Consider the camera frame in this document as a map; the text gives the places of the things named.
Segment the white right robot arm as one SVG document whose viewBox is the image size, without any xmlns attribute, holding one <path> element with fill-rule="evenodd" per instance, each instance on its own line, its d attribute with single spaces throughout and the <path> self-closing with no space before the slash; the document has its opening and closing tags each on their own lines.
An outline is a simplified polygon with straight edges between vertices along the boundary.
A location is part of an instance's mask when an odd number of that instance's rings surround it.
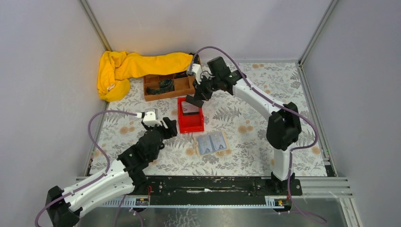
<svg viewBox="0 0 401 227">
<path fill-rule="evenodd" d="M 202 107 L 216 91 L 225 91 L 246 102 L 267 121 L 266 138 L 274 148 L 275 166 L 272 175 L 278 181 L 285 181 L 292 175 L 290 149 L 294 148 L 302 131 L 297 106 L 290 102 L 284 104 L 268 96 L 256 87 L 239 69 L 231 71 L 222 57 L 216 57 L 207 63 L 209 74 L 203 74 L 199 64 L 192 62 L 186 73 L 194 76 L 194 96 L 187 96 L 186 101 Z"/>
</svg>

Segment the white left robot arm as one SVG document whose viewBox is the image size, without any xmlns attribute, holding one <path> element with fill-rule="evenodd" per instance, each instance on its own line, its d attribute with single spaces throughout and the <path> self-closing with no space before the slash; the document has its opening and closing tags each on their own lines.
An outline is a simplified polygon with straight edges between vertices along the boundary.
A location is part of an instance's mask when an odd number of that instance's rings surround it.
<svg viewBox="0 0 401 227">
<path fill-rule="evenodd" d="M 146 129 L 103 170 L 69 187 L 55 186 L 48 191 L 45 210 L 54 227 L 73 227 L 105 202 L 146 189 L 148 180 L 143 170 L 158 158 L 164 141 L 177 136 L 177 121 L 164 117 L 160 125 Z"/>
</svg>

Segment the black card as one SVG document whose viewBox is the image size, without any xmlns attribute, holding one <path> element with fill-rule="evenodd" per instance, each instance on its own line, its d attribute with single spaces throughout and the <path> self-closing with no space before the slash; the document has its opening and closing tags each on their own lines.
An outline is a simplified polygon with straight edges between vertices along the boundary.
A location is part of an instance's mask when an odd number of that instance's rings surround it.
<svg viewBox="0 0 401 227">
<path fill-rule="evenodd" d="M 181 102 L 182 113 L 184 116 L 197 115 L 200 112 L 200 108 L 192 105 L 186 101 Z"/>
</svg>

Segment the red plastic bin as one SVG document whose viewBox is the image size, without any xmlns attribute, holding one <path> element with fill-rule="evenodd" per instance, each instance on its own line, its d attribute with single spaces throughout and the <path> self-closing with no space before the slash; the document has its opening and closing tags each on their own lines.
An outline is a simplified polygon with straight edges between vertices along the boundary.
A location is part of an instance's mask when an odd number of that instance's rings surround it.
<svg viewBox="0 0 401 227">
<path fill-rule="evenodd" d="M 185 102 L 185 97 L 179 97 L 178 103 L 178 125 L 181 134 L 191 132 L 204 131 L 204 116 L 201 108 L 196 114 L 184 115 L 182 103 Z"/>
</svg>

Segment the beige card holder wallet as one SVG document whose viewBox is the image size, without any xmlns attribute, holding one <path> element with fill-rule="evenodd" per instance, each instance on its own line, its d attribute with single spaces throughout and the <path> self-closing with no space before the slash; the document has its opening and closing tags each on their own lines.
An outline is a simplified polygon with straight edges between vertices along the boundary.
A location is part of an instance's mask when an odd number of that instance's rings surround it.
<svg viewBox="0 0 401 227">
<path fill-rule="evenodd" d="M 193 148 L 198 156 L 211 155 L 230 149 L 228 139 L 223 131 L 217 131 L 193 138 Z"/>
</svg>

